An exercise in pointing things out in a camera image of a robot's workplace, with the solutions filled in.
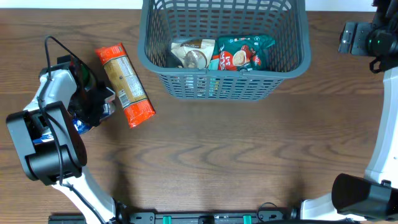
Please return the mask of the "green lid Knorr jar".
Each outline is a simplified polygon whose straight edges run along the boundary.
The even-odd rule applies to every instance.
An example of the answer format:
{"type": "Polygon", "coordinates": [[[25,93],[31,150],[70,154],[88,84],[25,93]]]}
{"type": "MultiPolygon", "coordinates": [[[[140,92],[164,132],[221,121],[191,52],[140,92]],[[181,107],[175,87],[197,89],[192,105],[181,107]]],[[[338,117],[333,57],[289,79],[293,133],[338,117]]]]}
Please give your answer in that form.
{"type": "Polygon", "coordinates": [[[91,70],[86,66],[82,65],[83,74],[83,85],[86,91],[93,89],[96,86],[96,79],[91,70]]]}

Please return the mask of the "Kleenex tissue multipack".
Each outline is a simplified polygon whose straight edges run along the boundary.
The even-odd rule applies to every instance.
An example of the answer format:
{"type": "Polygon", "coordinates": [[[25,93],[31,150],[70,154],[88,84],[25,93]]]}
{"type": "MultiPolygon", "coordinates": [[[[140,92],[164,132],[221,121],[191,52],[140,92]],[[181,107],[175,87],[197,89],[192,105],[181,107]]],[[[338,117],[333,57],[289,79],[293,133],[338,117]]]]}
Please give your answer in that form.
{"type": "MultiPolygon", "coordinates": [[[[108,117],[110,117],[116,110],[116,106],[114,104],[114,100],[116,97],[115,92],[112,89],[110,89],[109,87],[107,87],[106,94],[107,95],[111,94],[111,95],[104,100],[104,103],[102,105],[103,113],[99,117],[99,123],[101,123],[102,121],[104,121],[108,117]]],[[[78,118],[78,116],[76,114],[73,116],[72,122],[73,122],[75,129],[78,131],[78,134],[85,134],[88,131],[91,131],[95,127],[89,123],[85,123],[81,118],[78,118]]],[[[32,141],[32,143],[34,145],[39,145],[39,144],[42,144],[45,142],[50,142],[50,141],[53,141],[52,133],[51,133],[51,131],[45,131],[41,135],[41,137],[34,139],[32,141]]]]}

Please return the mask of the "orange spaghetti package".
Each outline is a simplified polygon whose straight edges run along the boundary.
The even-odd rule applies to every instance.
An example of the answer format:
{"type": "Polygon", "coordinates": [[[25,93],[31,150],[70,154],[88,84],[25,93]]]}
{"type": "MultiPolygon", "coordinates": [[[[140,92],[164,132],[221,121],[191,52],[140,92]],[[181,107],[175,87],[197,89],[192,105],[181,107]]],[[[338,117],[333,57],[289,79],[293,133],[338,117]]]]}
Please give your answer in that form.
{"type": "Polygon", "coordinates": [[[155,115],[150,99],[122,43],[95,50],[119,98],[130,128],[155,115]]]}

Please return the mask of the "green Nescafe coffee bag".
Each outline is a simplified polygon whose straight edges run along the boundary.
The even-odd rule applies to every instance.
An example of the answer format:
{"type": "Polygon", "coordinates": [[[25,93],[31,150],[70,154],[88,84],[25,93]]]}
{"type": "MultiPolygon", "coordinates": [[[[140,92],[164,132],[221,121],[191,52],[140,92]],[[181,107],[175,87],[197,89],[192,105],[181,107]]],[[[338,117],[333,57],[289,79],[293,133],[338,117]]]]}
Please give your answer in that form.
{"type": "Polygon", "coordinates": [[[266,50],[275,44],[269,35],[227,35],[216,39],[212,59],[219,59],[218,70],[265,70],[266,50]]]}

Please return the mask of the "beige coffee snack bag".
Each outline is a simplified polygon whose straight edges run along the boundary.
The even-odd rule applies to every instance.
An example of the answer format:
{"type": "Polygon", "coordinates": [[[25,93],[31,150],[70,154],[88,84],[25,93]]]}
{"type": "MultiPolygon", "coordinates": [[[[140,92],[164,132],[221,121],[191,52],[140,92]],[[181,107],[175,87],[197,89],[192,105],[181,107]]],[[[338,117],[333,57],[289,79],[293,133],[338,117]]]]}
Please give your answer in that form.
{"type": "Polygon", "coordinates": [[[215,39],[192,39],[172,42],[166,66],[170,68],[208,68],[215,49],[215,39]]]}

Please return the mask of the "light blue small packet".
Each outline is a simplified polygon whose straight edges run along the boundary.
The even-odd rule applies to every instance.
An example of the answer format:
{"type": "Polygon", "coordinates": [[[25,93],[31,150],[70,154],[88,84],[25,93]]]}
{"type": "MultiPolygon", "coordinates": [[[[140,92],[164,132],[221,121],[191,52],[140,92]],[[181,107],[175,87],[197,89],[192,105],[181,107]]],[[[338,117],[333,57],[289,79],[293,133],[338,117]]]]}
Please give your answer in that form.
{"type": "Polygon", "coordinates": [[[213,59],[210,61],[208,70],[218,70],[219,68],[219,59],[213,59]]]}

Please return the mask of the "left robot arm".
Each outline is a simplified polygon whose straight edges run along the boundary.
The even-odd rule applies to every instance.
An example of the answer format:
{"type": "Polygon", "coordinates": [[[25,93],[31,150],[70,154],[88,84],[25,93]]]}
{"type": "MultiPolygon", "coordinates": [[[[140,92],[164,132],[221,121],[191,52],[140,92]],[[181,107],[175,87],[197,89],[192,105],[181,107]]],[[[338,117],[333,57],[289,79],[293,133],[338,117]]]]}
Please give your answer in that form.
{"type": "Polygon", "coordinates": [[[114,91],[72,55],[43,68],[39,80],[33,100],[6,118],[26,176],[65,194],[86,223],[127,223],[124,205],[90,174],[81,138],[114,113],[114,91]]]}

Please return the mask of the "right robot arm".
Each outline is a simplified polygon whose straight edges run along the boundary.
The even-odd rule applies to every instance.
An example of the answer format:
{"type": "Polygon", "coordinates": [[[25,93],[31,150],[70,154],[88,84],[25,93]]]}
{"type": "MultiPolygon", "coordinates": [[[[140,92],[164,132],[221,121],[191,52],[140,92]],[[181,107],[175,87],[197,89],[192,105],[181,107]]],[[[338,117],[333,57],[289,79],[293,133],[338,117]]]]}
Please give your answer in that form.
{"type": "Polygon", "coordinates": [[[340,53],[372,57],[383,73],[384,101],[371,160],[363,177],[339,174],[330,193],[304,200],[288,216],[295,223],[397,221],[397,0],[373,1],[373,21],[347,22],[340,53]]]}

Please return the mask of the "grey plastic basket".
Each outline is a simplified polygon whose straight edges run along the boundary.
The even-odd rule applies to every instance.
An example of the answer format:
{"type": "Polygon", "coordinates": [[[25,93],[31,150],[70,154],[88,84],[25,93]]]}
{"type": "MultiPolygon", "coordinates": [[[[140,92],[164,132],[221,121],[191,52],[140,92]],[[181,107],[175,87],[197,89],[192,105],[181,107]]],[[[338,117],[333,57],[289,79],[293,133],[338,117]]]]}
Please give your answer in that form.
{"type": "Polygon", "coordinates": [[[261,100],[309,68],[305,2],[144,1],[138,56],[177,98],[261,100]]]}

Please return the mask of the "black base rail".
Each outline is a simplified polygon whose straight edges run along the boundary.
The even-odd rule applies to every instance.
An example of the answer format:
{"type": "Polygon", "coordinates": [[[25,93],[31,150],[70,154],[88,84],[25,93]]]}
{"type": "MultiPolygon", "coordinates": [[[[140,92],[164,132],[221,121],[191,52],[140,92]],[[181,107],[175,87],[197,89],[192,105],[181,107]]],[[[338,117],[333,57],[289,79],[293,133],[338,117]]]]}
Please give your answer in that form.
{"type": "Polygon", "coordinates": [[[352,220],[299,220],[288,219],[280,210],[236,213],[132,213],[128,218],[113,218],[109,223],[129,224],[347,224],[352,220]]]}

